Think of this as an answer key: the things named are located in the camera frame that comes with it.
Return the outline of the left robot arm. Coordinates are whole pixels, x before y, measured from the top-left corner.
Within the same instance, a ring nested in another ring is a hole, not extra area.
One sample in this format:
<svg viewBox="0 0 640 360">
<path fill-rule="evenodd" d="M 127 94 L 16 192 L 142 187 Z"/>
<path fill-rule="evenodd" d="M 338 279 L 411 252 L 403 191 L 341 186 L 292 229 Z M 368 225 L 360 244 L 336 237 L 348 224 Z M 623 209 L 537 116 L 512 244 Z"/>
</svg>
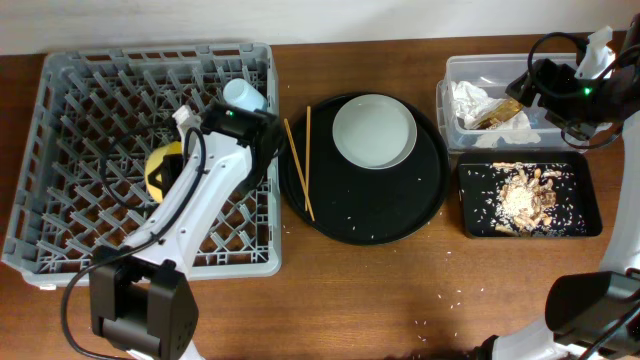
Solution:
<svg viewBox="0 0 640 360">
<path fill-rule="evenodd" d="M 235 192 L 253 190 L 283 144 L 278 117 L 214 103 L 172 115 L 184 167 L 162 202 L 118 249 L 100 246 L 89 271 L 91 329 L 135 359 L 196 359 L 199 309 L 188 277 Z"/>
</svg>

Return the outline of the food scraps pile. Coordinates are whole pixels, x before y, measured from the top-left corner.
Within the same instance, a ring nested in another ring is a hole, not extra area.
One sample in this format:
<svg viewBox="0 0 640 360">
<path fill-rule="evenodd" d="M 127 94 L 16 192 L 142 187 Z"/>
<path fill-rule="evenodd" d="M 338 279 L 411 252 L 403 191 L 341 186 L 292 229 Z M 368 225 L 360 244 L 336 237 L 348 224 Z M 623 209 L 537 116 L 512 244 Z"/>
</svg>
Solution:
<svg viewBox="0 0 640 360">
<path fill-rule="evenodd" d="M 522 162 L 494 162 L 491 168 L 506 175 L 497 188 L 493 228 L 509 236 L 531 236 L 537 230 L 550 230 L 554 221 L 551 211 L 557 205 L 554 181 L 563 172 Z"/>
</svg>

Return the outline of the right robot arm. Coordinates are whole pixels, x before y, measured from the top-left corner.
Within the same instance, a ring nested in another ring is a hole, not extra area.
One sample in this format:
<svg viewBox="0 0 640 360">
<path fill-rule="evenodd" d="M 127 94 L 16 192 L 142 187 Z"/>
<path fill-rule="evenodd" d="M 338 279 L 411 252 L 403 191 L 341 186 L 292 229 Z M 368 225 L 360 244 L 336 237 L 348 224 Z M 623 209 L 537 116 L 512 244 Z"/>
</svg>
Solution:
<svg viewBox="0 0 640 360">
<path fill-rule="evenodd" d="M 596 149 L 595 129 L 614 125 L 623 144 L 623 173 L 615 221 L 592 272 L 564 275 L 549 290 L 544 314 L 510 335 L 493 335 L 473 359 L 624 359 L 639 356 L 639 19 L 632 18 L 619 51 L 609 28 L 586 38 L 563 33 L 576 47 L 576 65 L 534 54 L 506 88 L 524 106 L 537 104 L 574 148 Z"/>
</svg>

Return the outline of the blue plastic cup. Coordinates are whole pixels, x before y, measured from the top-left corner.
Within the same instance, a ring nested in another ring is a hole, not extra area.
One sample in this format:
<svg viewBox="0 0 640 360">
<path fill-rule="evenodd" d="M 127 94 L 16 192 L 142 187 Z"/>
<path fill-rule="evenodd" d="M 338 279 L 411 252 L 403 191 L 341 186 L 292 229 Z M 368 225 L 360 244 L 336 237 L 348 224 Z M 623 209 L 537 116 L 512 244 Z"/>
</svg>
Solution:
<svg viewBox="0 0 640 360">
<path fill-rule="evenodd" d="M 268 107 L 267 99 L 242 78 L 233 79 L 225 85 L 223 98 L 227 104 L 250 112 L 266 111 Z"/>
</svg>

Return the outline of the white paper napkin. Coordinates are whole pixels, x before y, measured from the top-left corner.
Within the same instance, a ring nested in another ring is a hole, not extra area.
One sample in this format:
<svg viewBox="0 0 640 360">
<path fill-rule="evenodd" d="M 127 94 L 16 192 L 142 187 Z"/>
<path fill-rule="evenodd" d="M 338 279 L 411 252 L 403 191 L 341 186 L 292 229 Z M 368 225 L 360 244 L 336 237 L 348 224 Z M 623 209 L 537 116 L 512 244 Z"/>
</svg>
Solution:
<svg viewBox="0 0 640 360">
<path fill-rule="evenodd" d="M 465 130 L 478 132 L 472 136 L 475 140 L 473 147 L 498 148 L 506 144 L 538 144 L 541 141 L 541 137 L 532 130 L 529 118 L 523 109 L 496 128 L 472 130 L 470 125 L 481 111 L 487 110 L 498 99 L 507 98 L 492 98 L 484 89 L 468 81 L 452 82 L 450 90 L 452 91 L 451 108 L 455 116 L 463 120 Z"/>
</svg>

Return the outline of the white ceramic plate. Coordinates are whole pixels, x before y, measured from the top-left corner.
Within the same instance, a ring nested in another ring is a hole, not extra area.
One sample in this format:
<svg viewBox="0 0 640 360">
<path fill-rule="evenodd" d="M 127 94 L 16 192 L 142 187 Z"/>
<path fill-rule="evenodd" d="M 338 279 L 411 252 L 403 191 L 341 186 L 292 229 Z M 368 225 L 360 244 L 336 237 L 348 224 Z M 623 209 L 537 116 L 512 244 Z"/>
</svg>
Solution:
<svg viewBox="0 0 640 360">
<path fill-rule="evenodd" d="M 399 100 L 366 94 L 348 100 L 337 112 L 332 138 L 350 163 L 368 170 L 399 165 L 412 152 L 418 129 L 414 116 Z"/>
</svg>

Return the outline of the yellow bowl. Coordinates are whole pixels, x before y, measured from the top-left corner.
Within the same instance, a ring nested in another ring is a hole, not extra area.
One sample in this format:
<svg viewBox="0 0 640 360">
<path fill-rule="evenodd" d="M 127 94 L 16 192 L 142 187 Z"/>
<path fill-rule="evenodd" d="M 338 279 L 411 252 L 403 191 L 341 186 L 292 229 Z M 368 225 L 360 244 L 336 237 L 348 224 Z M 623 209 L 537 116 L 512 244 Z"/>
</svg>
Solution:
<svg viewBox="0 0 640 360">
<path fill-rule="evenodd" d="M 144 180 L 146 189 L 157 203 L 161 203 L 164 197 L 168 193 L 163 193 L 160 190 L 160 184 L 158 182 L 159 165 L 164 155 L 170 154 L 182 154 L 182 145 L 179 141 L 172 142 L 168 145 L 161 146 L 155 149 L 145 162 Z"/>
</svg>

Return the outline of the gold foil wrapper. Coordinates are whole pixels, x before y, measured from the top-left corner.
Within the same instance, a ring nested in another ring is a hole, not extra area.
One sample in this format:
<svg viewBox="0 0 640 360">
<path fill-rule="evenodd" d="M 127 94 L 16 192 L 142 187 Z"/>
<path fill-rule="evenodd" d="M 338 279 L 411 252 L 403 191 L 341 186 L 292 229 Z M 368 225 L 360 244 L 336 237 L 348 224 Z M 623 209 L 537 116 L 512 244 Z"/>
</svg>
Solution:
<svg viewBox="0 0 640 360">
<path fill-rule="evenodd" d="M 480 112 L 471 123 L 472 130 L 496 128 L 516 116 L 523 109 L 523 105 L 513 98 L 498 99 L 487 110 Z"/>
</svg>

